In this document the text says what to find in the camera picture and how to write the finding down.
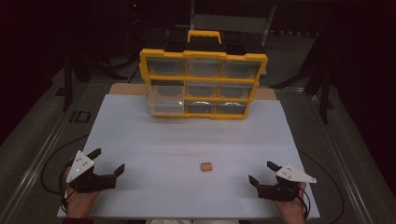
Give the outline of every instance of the yellow organizer box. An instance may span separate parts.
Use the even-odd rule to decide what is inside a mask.
[[[268,61],[256,35],[196,30],[150,34],[139,67],[152,116],[247,117]]]

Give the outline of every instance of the plastic storage organizer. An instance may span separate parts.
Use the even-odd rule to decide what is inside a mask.
[[[244,119],[267,61],[255,34],[151,29],[139,64],[149,112]]]

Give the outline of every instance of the small orange block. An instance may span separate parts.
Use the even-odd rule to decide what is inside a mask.
[[[201,163],[201,171],[202,172],[212,171],[212,163],[210,162]]]

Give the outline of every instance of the floor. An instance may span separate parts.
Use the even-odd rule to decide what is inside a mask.
[[[265,46],[269,63],[262,86],[295,75],[313,41],[298,35],[270,35]],[[119,74],[130,77],[135,69],[133,64]],[[40,172],[50,153],[59,149],[42,175],[46,186],[57,189],[61,166],[84,147],[100,104],[116,82],[101,76],[93,77],[90,83],[76,82],[74,103],[68,111],[62,111],[64,98],[55,95],[63,86],[62,75],[61,70],[52,87],[0,146],[0,223],[62,222],[56,217],[60,198],[43,189]],[[132,82],[141,82],[138,71]],[[332,106],[326,125],[318,117],[317,98],[302,91],[305,82],[276,91],[276,97],[284,107],[305,170],[318,180],[312,188],[321,218],[307,223],[331,223],[340,215],[336,223],[394,223],[396,200],[340,102],[337,89],[331,88]],[[84,122],[72,116],[74,111],[91,113],[91,117]],[[282,223],[280,219],[250,222]],[[96,223],[121,224],[126,220],[98,219]]]

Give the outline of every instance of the white table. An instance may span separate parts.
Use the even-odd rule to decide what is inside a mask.
[[[155,219],[253,219],[279,217],[257,196],[248,175],[274,185],[267,161],[304,170],[283,108],[257,100],[244,120],[159,119],[145,96],[106,96],[85,153],[96,148],[94,172],[112,174],[125,163],[115,189],[98,197],[92,217]],[[213,171],[200,164],[211,162]],[[312,191],[309,217],[319,217]]]

